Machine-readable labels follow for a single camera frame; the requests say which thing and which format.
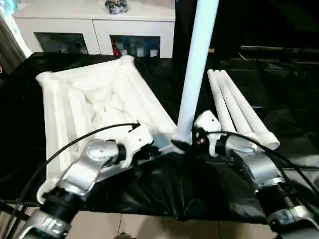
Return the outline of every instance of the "table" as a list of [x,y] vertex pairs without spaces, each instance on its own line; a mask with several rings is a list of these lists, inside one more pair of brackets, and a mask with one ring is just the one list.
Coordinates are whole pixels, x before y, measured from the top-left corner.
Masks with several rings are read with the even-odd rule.
[[[0,87],[0,199],[14,202],[35,168],[46,160],[43,101],[35,76],[115,59],[105,55],[34,53]],[[173,121],[177,122],[185,62],[138,59],[135,65]],[[207,67],[212,67],[210,59]],[[298,164],[319,185],[318,67],[229,61],[226,69],[265,125],[279,139],[278,152]],[[205,74],[196,115],[215,107]],[[302,199],[312,192],[286,165]],[[37,178],[25,203],[35,205]],[[265,223],[252,190],[224,162],[198,155],[168,154],[96,185],[84,210],[174,216],[179,220],[232,220]]]

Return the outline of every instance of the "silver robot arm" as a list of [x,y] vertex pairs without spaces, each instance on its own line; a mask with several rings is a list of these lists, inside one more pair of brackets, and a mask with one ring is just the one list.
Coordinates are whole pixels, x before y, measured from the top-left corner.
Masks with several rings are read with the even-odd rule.
[[221,130],[211,111],[197,118],[195,128],[199,130],[195,144],[207,144],[211,156],[224,156],[243,172],[278,238],[319,238],[319,225],[314,215],[291,192],[280,170],[256,144],[233,135],[202,134]]
[[90,141],[79,159],[62,174],[56,187],[44,195],[44,205],[31,215],[15,239],[65,238],[95,183],[131,168],[134,154],[152,142],[144,125],[117,143]]

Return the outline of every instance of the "white pvc pipe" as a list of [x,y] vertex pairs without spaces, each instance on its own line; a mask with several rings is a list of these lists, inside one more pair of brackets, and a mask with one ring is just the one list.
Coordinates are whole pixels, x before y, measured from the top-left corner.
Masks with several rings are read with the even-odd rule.
[[222,75],[219,71],[214,72],[217,78],[220,91],[223,95],[224,101],[227,105],[229,113],[233,119],[233,122],[236,126],[237,131],[245,136],[257,139],[257,136],[250,129],[249,124],[247,123],[243,113],[241,112],[239,106],[237,105],[233,95],[231,94],[226,82],[222,78]]
[[210,69],[207,71],[207,74],[209,78],[210,88],[214,97],[218,120],[221,124],[221,129],[225,131],[236,132],[234,124],[229,115],[227,106],[225,104],[223,95],[220,91],[217,78],[216,78],[216,73],[214,73],[214,71]]
[[200,86],[204,75],[210,40],[219,0],[198,0],[190,44],[183,95],[174,139],[191,143]]
[[237,105],[239,106],[241,112],[245,116],[249,126],[257,135],[260,143],[272,150],[278,148],[280,143],[276,136],[266,128],[264,123],[260,120],[254,109],[250,106],[246,98],[237,88],[227,72],[225,70],[222,70],[220,71],[220,74],[225,80],[231,94],[237,102]]

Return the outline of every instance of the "wire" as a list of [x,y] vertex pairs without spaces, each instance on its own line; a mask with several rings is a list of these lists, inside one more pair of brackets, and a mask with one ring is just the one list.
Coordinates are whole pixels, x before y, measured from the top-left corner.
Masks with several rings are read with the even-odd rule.
[[32,182],[33,182],[34,179],[38,176],[38,174],[39,174],[43,169],[45,169],[46,166],[47,166],[50,162],[52,162],[52,160],[53,160],[54,158],[56,158],[60,153],[62,153],[64,150],[66,150],[67,148],[71,147],[72,145],[76,144],[77,142],[79,142],[79,141],[81,141],[81,140],[83,140],[83,139],[85,139],[85,138],[87,138],[87,137],[89,137],[89,136],[91,136],[91,135],[93,135],[93,134],[96,134],[96,133],[98,133],[98,132],[101,132],[101,131],[104,131],[104,130],[107,130],[107,129],[110,129],[110,128],[115,128],[115,127],[122,127],[122,126],[132,126],[132,127],[134,127],[134,126],[137,126],[137,125],[139,125],[139,124],[138,124],[138,123],[120,123],[120,124],[114,124],[114,125],[106,126],[106,127],[103,127],[103,128],[99,128],[99,129],[96,129],[96,130],[94,130],[94,131],[92,131],[92,132],[89,132],[89,133],[87,133],[87,134],[85,134],[85,135],[83,135],[83,136],[77,138],[76,140],[74,140],[74,141],[68,143],[67,145],[63,146],[63,147],[60,148],[58,151],[56,151],[50,158],[48,158],[48,160],[47,160],[45,163],[43,163],[43,164],[36,170],[36,172],[32,175],[32,177],[30,178],[30,180],[28,181],[28,183],[26,184],[26,186],[24,187],[24,189],[23,189],[22,192],[20,193],[20,196],[19,196],[18,199],[17,199],[16,206],[15,206],[15,208],[14,208],[14,210],[13,210],[11,216],[10,216],[10,219],[9,219],[9,221],[8,221],[6,227],[5,227],[5,231],[4,231],[4,234],[3,234],[4,237],[7,235],[8,231],[9,231],[9,228],[10,228],[10,225],[11,225],[13,219],[14,219],[14,216],[15,216],[15,214],[16,214],[16,212],[17,212],[19,206],[20,206],[20,204],[24,201],[24,198],[25,198],[25,196],[26,196],[26,194],[27,194],[27,192],[28,192],[30,186],[32,185]]
[[239,133],[235,133],[235,132],[229,132],[229,131],[212,131],[212,132],[206,132],[206,134],[211,134],[211,133],[224,133],[224,134],[229,134],[229,135],[234,135],[243,139],[246,139],[254,144],[256,144],[257,146],[259,146],[262,150],[264,150],[266,153],[269,154],[273,154],[275,156],[277,156],[278,158],[282,159],[283,161],[285,161],[287,164],[289,164],[294,170],[296,170],[299,175],[305,180],[305,182],[310,186],[310,188],[314,191],[314,193],[319,197],[319,190],[317,189],[317,187],[305,176],[305,174],[300,170],[300,168],[295,165],[294,163],[292,163],[289,159],[287,159],[286,157],[284,157],[283,155],[281,155],[278,152],[275,152],[269,148],[267,148],[266,146],[263,146],[261,143],[259,143],[258,141],[249,138],[247,136],[244,136],[242,134]]

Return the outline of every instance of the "floor tile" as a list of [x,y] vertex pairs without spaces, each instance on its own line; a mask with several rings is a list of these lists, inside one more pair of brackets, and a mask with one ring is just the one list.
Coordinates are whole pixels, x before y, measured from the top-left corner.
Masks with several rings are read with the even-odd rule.
[[121,214],[79,212],[67,239],[112,239],[117,236]]
[[221,239],[272,239],[276,236],[268,225],[219,222]]
[[123,214],[119,232],[137,239],[219,239],[217,222],[189,220],[182,223],[172,217]]

